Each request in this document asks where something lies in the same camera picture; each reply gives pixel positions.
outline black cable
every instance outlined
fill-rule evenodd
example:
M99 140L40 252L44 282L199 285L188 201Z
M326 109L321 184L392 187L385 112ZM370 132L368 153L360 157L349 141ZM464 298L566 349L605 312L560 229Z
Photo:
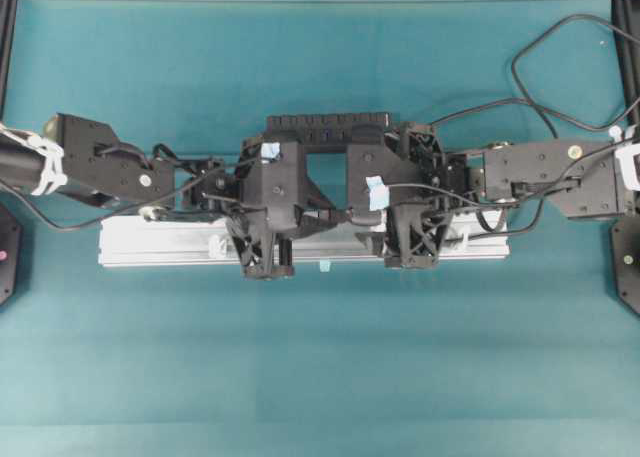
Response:
M22 202L22 204L24 204L36 217L38 217L45 225L47 225L47 227L49 227L49 228L51 228L53 230L56 230L58 232L75 232L77 230L86 229L86 228L91 227L93 225L99 224L100 222L102 222L102 221L104 221L106 219L109 219L111 217L116 217L118 215L123 215L123 214L126 214L128 212L131 212L132 210L140 209L141 207L146 207L146 206L151 206L151 205L158 204L160 202L163 202L164 200L173 198L176 195L178 195L178 194L180 194L180 193L182 193L182 192L184 192L186 190L189 190L190 188L198 185L204 179L209 177L209 175L211 175L211 174L213 174L215 172L218 172L219 170L228 169L228 168L234 168L234 167L239 167L239 166L242 166L242 165L250 164L251 162L257 161L259 159L260 159L260 157L252 157L250 159L241 160L241 161L233 163L233 164L220 165L220 166L216 167L215 169L211 169L211 170L208 170L206 172L203 172L198 177L189 180L188 182L186 182L185 184L181 185L177 189L172 190L171 192L166 192L165 194L161 195L160 197L157 197L157 198L152 199L152 200L148 200L146 202L138 203L138 204L127 205L127 206L122 207L120 209L114 210L113 212L110 212L108 214L102 215L100 217L96 217L95 219L87 220L87 221L81 222L79 224L68 225L68 226L61 226L61 225L56 224L49 217L44 215L42 213L42 211L40 209L38 209L38 207L33 202L31 202L24 194L22 194L21 192L15 190L13 187L11 187L7 182L5 182L2 179L0 179L0 188L5 190L7 193L13 195L20 202Z
M632 43L634 43L636 45L640 45L640 39L634 37L631 34L628 34L624 30L616 27L615 25L611 24L607 20L605 20L605 19L603 19L601 17L598 17L597 15L573 14L573 15L569 15L568 17L565 17L564 19L561 19L560 21L556 22L554 25L552 25L547 30L545 30L539 37L534 39L529 45L525 46L522 50L520 50L520 52L518 52L516 54L516 56L511 61L511 74L513 75L513 79L515 80L516 85L520 89L520 92L522 92L522 95L524 96L525 100L529 103L530 106L532 106L535 109L535 111L540 116L540 118L544 121L544 123L547 125L547 127L549 127L549 130L551 131L551 133L552 133L552 135L553 135L553 137L555 139L558 138L558 133L556 132L555 127L553 126L551 121L545 115L544 109L540 105L538 105L533 100L533 98L531 97L531 94L527 90L526 86L524 85L524 82L522 81L522 79L520 78L520 75L518 74L517 64L518 64L518 62L520 61L520 59L522 57L527 55L529 52L531 52L533 49L535 49L538 45L540 45L542 42L544 42L547 38L549 38L549 36L551 36L559 28L563 27L564 25L566 25L566 24L568 24L570 22L574 22L576 20L589 20L589 21L592 21L592 22L596 22L597 24L600 24L600 25L602 25L604 27L607 27L612 32L615 32L618 35L621 35L622 37L624 37L625 39L631 41ZM638 100L636 100L627 110L629 112L631 112L633 107L635 107L637 104L638 104Z
M147 159L145 153L135 145L127 144L126 142L118 142L117 144L97 149L96 155L103 156L112 154L114 152L124 152L125 154L131 154L137 157L146 169L151 169L151 162L149 162L149 159Z
M544 40L546 40L551 34L553 34L556 30L558 30L560 27L568 24L569 22L573 22L576 20L590 20L593 22L596 22L600 25L603 25L605 27L607 27L608 29L610 29L611 31L621 35L622 37L624 37L625 39L631 41L634 44L640 45L640 39L634 37L631 34L628 34L627 32L623 31L622 29L620 29L619 27L616 27L615 25L609 23L608 21L606 21L605 19L595 16L595 15L589 15L589 14L573 14L570 15L568 17L565 17L564 19L558 21L557 23L555 23L553 26L551 26L549 29L547 29L544 33L542 33L542 35L540 35L538 38L536 38L533 42L531 42L530 44L528 44L526 47L524 47L523 49L521 49L516 56L513 58L512 62L511 62L511 73L513 74L514 80L516 82L516 85L518 86L518 88L520 89L520 91L522 92L522 94L524 95L524 99L520 99L520 98L516 98L516 97L512 97L512 98L506 98L506 99L501 99L501 100L496 100L493 102L489 102L487 104L482 104L482 105L478 105L475 107L470 107L468 109L464 109L458 112L454 112L452 114L449 114L445 117L442 117L440 119L437 119L433 122L431 122L431 125L437 126L437 125L442 125L444 123L447 123L451 120L460 118L460 117L464 117L470 114L475 114L478 112L483 112L485 110L489 110L492 109L494 107L499 107L502 105L512 105L512 104L518 104L518 105L527 105L529 107L532 107L537 113L538 115L540 115L540 117L542 118L542 120L545 122L545 124L547 125L547 127L549 127L549 129L551 130L551 133L553 135L554 138L558 138L558 134L555 130L555 127L553 127L553 124L551 124L551 122L549 121L549 119L547 119L545 114L549 114L553 117L556 117L560 120L563 120L565 122L568 122L572 125L575 125L576 127L583 129L583 130L587 130L589 132L602 132L604 130L607 130L609 127L616 125L617 123L621 122L623 119L625 119L629 113L631 113L633 111L634 108L636 108L639 104L640 104L640 96L638 98L636 98L631 105L629 105L622 113L620 113L617 117L615 117L612 121L603 124L603 125L590 125L587 124L585 122L582 122L578 119L576 119L575 117L569 116L567 114L563 114L562 112L558 112L557 110L551 109L549 107L545 107L543 105L540 105L538 103L536 103L532 97L531 94L529 93L529 91L527 90L524 82L522 81L522 79L520 78L520 75L518 74L517 71L517 64L520 61L520 59L522 57L524 57L526 54L528 54L531 50L533 50L535 47L537 47L539 44L541 44Z
M491 225L489 225L489 222L487 222L487 219L484 218L484 214L480 209L476 210L476 219L478 219L478 223L484 231L492 233L498 232L507 221L507 209L502 209L495 227L491 227Z
M538 222L540 222L540 217L542 216L542 209L544 208L544 201L545 201L544 197L540 199L538 203L538 208L536 209L536 213L533 216L533 219L531 220L529 225L527 225L526 227L522 227L520 229L515 229L515 230L505 230L503 232L487 232L486 234L470 235L468 240L470 241L481 240L481 239L488 239L491 237L513 237L516 235L522 235L522 234L531 232L533 229L537 227ZM446 243L456 244L462 241L463 241L462 238L457 238L457 239L449 239L446 241Z
M491 208L491 209L495 209L495 208L502 208L502 207L512 207L514 206L514 203L512 202L496 202L496 203L483 203L483 202L476 202L474 200L468 199L463 195L460 194L456 194L455 192L451 192L449 190L446 189L441 189L440 187L435 187L433 185L428 185L428 184L418 184L418 183L406 183L406 184L402 184L402 183L398 183L398 184L388 184L387 185L388 188L393 189L393 188L402 188L402 187L415 187L418 189L425 189L425 190L430 190L432 192L438 192L439 194L443 194L443 195L448 195L449 197L453 197L454 199L458 199L461 202L464 202L466 204L469 204L471 206L473 206L474 208Z
M570 115L563 114L562 112L559 112L557 110L551 109L549 107L545 107L544 105L539 105L538 104L538 107L540 109L542 109L543 112L545 112L545 113L547 113L549 115L552 115L553 117L556 117L557 119L560 119L560 120L563 120L565 122L568 122L568 123L578 127L579 129L583 129L583 130L586 130L588 132L602 132L602 131L607 130L612 125L616 125L620 121L625 119L633 111L633 109L638 106L638 104L640 104L640 97L638 97L636 100L634 100L629 107L627 107L622 113L620 113L618 116L616 116L611 122L608 122L608 123L606 123L604 125L600 125L600 126L591 125L591 124L587 124L585 122L581 122L580 120L576 119L575 117L571 117ZM433 122L431 122L430 125L438 126L438 125L446 124L447 122L449 122L451 120L455 120L455 119L458 119L458 118L461 118L461 117L466 117L467 115L471 115L471 114L477 114L479 112L484 112L485 110L490 110L490 109L493 109L495 107L500 107L500 106L503 106L503 105L526 105L528 107L533 108L533 106L531 104L529 104L529 102L527 102L524 99L521 99L521 98L518 98L518 97L510 97L510 98L507 98L507 99L494 100L492 102L488 102L486 104L477 105L475 107L469 107L468 109L459 110L458 112L453 112L452 114L445 115L444 117L441 117L438 120L434 120Z

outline tag on cable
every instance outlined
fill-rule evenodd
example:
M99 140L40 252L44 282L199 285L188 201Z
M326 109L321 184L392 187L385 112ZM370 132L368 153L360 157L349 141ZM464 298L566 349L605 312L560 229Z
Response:
M262 163L268 164L280 155L280 142L265 142L260 146Z
M624 132L624 140L631 140L636 126L628 127ZM629 190L640 191L640 181L636 170L636 157L640 155L640 144L629 144L616 149L615 156L620 164L620 173L624 186Z
M369 210L382 210L389 207L389 187L384 185L382 177L367 177L369 186Z

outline white zip tie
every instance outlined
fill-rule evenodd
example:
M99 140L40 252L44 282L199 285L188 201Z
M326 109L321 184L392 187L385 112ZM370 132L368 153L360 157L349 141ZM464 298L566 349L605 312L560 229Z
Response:
M26 134L24 139L14 132ZM44 167L40 173L40 182L31 195L51 194L58 187L68 182L67 175L62 169L62 157L64 157L64 149L55 142L42 138L39 134L28 130L10 129L0 122L0 134L19 143L27 149L33 150L44 157Z

